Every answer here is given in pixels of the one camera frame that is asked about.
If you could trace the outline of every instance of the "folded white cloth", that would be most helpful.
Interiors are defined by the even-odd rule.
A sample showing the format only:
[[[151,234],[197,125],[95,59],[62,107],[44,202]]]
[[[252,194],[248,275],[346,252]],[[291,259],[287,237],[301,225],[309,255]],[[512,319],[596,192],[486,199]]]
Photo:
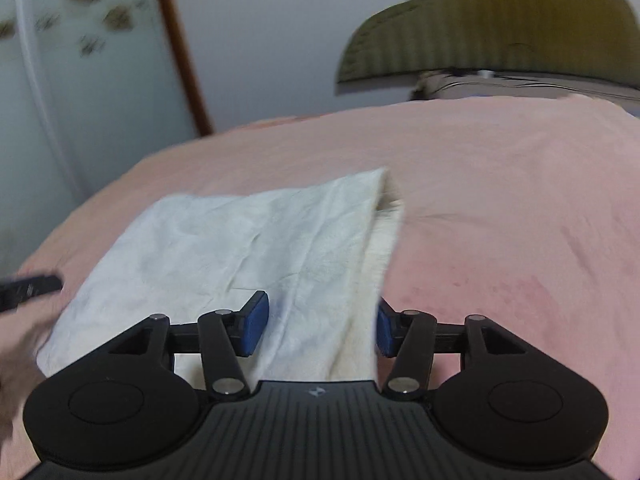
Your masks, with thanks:
[[[163,198],[120,236],[60,316],[38,365],[51,375],[155,312],[174,324],[269,295],[247,380],[375,378],[378,298],[402,203],[385,170],[247,197]],[[199,355],[175,371],[203,387]]]

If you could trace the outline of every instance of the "wooden trim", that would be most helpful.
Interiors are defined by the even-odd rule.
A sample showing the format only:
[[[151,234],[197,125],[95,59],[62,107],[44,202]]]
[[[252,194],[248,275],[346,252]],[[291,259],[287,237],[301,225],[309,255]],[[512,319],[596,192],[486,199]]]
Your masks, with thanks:
[[[187,96],[189,108],[193,115],[193,121],[201,137],[210,136],[215,132],[212,121],[209,119],[204,100],[198,88],[198,81],[191,67],[191,59],[182,33],[182,24],[178,18],[175,0],[158,0],[160,11],[164,18],[169,43],[174,53],[175,64],[182,80],[184,93]]]

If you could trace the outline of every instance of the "pink fabric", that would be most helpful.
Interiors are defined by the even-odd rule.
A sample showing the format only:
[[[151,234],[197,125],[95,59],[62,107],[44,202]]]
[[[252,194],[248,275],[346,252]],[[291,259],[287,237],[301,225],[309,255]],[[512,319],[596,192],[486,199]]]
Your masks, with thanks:
[[[20,422],[31,355],[127,225],[172,192],[248,194],[388,166],[406,222],[385,285],[441,322],[486,314],[606,396],[596,462],[640,476],[640,121],[605,101],[469,98],[245,127],[159,153],[74,212],[21,272],[58,297],[0,317],[0,477],[36,463]],[[453,373],[452,359],[436,375]]]

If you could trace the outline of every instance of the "ribbed black surface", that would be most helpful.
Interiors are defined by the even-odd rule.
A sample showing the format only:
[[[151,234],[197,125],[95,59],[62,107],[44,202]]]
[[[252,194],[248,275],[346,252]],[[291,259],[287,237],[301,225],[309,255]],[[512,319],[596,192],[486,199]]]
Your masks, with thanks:
[[[80,472],[45,463],[27,478],[606,480],[607,477],[587,462],[538,472],[501,469],[479,462],[444,440],[421,406],[385,399],[371,382],[265,382],[249,400],[215,406],[187,444],[155,463],[118,472]]]

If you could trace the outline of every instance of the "black object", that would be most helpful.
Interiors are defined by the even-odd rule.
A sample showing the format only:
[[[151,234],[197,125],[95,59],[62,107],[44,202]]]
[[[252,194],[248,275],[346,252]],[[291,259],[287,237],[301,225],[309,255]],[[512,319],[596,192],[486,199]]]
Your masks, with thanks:
[[[0,282],[0,312],[13,310],[31,298],[59,290],[62,290],[62,280],[55,275]]]
[[[143,320],[38,386],[24,425],[43,463],[26,478],[605,480],[590,457],[607,405],[588,381],[479,315],[463,326],[380,302],[377,342],[396,362],[373,381],[262,381],[236,355],[268,318],[240,312],[172,326]],[[206,391],[172,374],[199,352]],[[433,355],[462,371],[428,390]]]

